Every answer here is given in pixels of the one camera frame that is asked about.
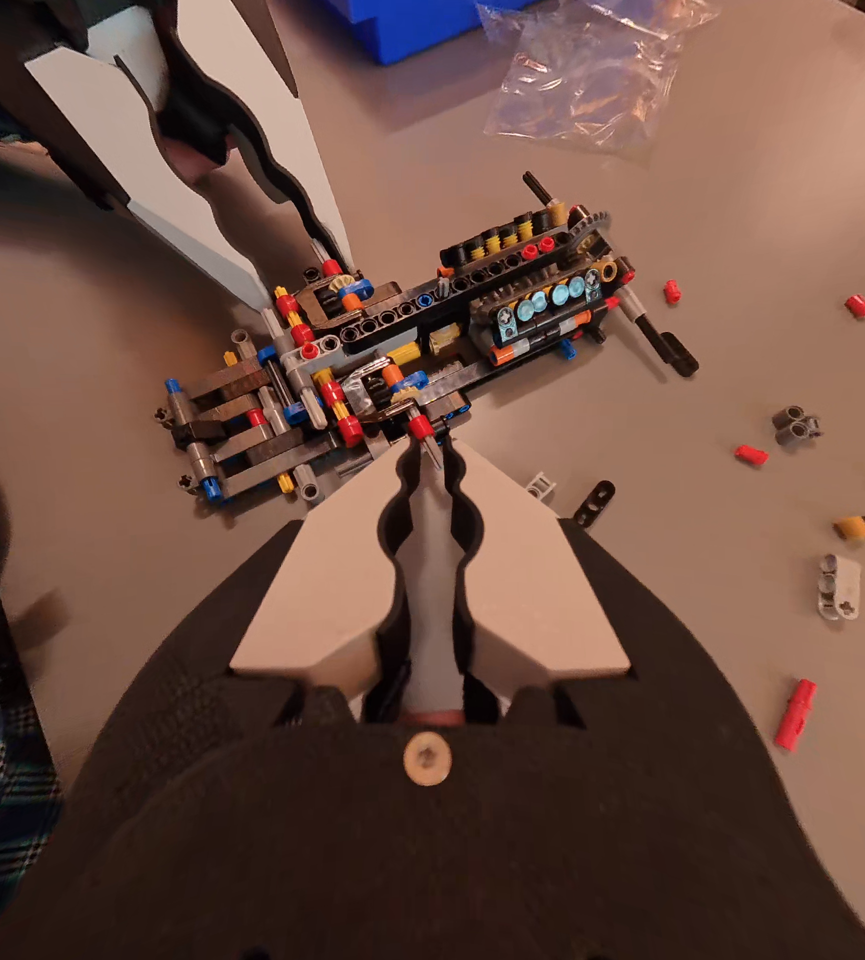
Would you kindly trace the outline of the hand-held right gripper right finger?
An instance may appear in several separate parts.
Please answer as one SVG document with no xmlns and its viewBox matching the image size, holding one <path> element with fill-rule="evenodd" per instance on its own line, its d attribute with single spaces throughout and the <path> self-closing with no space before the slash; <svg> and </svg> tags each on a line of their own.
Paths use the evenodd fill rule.
<svg viewBox="0 0 865 960">
<path fill-rule="evenodd" d="M 558 515 L 469 444 L 445 439 L 455 570 L 452 646 L 468 723 L 521 691 L 627 675 L 631 661 Z"/>
</svg>

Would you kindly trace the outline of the light grey thin lego liftarm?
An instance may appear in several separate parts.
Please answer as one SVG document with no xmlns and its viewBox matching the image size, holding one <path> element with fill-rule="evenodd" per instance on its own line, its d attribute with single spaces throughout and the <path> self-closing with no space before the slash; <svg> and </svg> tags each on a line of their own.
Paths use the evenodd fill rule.
<svg viewBox="0 0 865 960">
<path fill-rule="evenodd" d="M 819 562 L 817 611 L 831 622 L 854 621 L 860 612 L 862 566 L 854 559 L 826 554 Z"/>
</svg>

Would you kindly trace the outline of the red lego axle pin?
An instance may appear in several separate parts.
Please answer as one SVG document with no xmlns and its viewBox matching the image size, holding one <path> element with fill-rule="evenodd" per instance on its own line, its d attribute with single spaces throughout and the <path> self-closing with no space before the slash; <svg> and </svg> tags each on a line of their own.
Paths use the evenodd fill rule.
<svg viewBox="0 0 865 960">
<path fill-rule="evenodd" d="M 798 749 L 799 740 L 813 710 L 817 690 L 817 684 L 808 678 L 797 681 L 773 737 L 776 747 L 790 753 Z"/>
</svg>

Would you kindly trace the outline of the blue plastic storage bin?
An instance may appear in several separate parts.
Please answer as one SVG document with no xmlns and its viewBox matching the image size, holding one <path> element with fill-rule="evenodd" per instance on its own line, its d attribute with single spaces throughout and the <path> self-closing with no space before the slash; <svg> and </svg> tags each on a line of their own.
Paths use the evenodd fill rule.
<svg viewBox="0 0 865 960">
<path fill-rule="evenodd" d="M 391 66 L 480 27 L 471 1 L 332 1 L 355 41 Z"/>
</svg>

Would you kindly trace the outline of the person's left hand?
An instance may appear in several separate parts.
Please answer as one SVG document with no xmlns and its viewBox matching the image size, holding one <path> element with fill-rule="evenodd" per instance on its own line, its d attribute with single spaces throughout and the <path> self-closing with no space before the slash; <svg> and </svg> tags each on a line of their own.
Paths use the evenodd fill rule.
<svg viewBox="0 0 865 960">
<path fill-rule="evenodd" d="M 231 153 L 227 143 L 216 159 L 184 141 L 169 137 L 162 138 L 161 146 L 171 169 L 188 186 L 195 186 L 214 171 L 223 168 Z"/>
</svg>

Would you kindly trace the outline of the large lego vehicle model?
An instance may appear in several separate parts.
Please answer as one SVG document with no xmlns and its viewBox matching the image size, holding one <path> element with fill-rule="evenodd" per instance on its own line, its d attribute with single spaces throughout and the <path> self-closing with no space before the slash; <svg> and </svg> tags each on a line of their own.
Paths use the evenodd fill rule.
<svg viewBox="0 0 865 960">
<path fill-rule="evenodd" d="M 602 344 L 613 313 L 692 378 L 698 360 L 634 294 L 608 212 L 522 179 L 538 207 L 442 249 L 431 280 L 375 286 L 321 253 L 299 290 L 275 289 L 265 341 L 234 330 L 218 371 L 167 379 L 155 420 L 185 459 L 178 488 L 211 507 L 273 485 L 315 504 L 322 461 L 349 474 L 401 439 L 439 466 L 470 391 L 547 354 L 573 359 L 584 337 Z"/>
</svg>

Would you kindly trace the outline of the clear plastic bag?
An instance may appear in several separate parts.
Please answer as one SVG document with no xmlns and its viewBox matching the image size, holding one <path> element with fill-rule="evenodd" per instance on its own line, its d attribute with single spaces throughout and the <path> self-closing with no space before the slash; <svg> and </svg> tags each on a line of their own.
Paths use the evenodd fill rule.
<svg viewBox="0 0 865 960">
<path fill-rule="evenodd" d="M 511 53 L 484 133 L 640 159 L 652 149 L 690 33 L 722 2 L 475 4 Z"/>
</svg>

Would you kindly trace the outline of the black thin three-hole liftarm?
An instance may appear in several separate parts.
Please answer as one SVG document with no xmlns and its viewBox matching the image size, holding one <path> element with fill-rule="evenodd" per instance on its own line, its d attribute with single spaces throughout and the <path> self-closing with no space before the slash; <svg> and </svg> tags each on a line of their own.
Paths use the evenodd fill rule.
<svg viewBox="0 0 865 960">
<path fill-rule="evenodd" d="M 616 495 L 616 486 L 608 480 L 599 481 L 585 496 L 572 515 L 573 522 L 588 530 L 607 509 Z"/>
</svg>

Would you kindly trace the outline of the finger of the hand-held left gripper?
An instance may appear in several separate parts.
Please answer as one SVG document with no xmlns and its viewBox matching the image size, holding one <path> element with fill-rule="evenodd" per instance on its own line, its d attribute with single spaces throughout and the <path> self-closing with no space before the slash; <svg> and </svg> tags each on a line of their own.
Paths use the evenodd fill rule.
<svg viewBox="0 0 865 960">
<path fill-rule="evenodd" d="M 222 165 L 240 150 L 275 202 L 293 204 L 308 237 L 353 266 L 332 186 L 265 1 L 152 2 L 165 61 L 162 135 Z"/>
<path fill-rule="evenodd" d="M 245 305 L 271 306 L 255 266 L 220 231 L 207 200 L 167 162 L 149 107 L 127 73 L 66 47 L 25 68 L 125 191 L 135 219 Z"/>
</svg>

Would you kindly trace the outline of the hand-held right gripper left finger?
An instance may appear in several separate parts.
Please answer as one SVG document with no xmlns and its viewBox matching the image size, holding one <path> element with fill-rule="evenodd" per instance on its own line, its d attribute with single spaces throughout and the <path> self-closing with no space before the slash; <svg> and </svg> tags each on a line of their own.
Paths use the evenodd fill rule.
<svg viewBox="0 0 865 960">
<path fill-rule="evenodd" d="M 400 440 L 300 524 L 231 660 L 245 677 L 335 688 L 366 722 L 398 717 L 412 673 L 397 553 L 414 532 L 417 440 Z"/>
</svg>

